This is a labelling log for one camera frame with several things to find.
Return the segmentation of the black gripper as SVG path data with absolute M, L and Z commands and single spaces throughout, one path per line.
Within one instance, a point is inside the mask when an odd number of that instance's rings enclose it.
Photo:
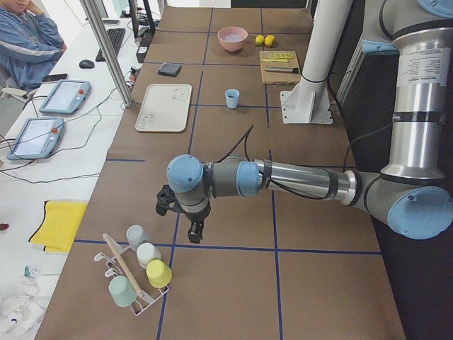
M 188 239 L 190 243 L 199 244 L 203 239 L 204 220 L 210 214 L 211 207 L 204 207 L 200 211 L 189 211 L 184 210 L 184 215 L 191 222 L 191 226 L 188 230 Z

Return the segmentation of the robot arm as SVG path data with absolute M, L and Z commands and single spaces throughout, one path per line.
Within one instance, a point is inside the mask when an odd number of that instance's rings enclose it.
M 337 172 L 233 153 L 202 163 L 184 154 L 167 166 L 157 213 L 184 214 L 191 223 L 189 240 L 199 243 L 211 199 L 270 189 L 339 200 L 411 239 L 446 230 L 452 223 L 452 197 L 442 187 L 437 156 L 452 55 L 452 2 L 368 1 L 363 24 L 363 52 L 399 55 L 391 149 L 383 169 Z

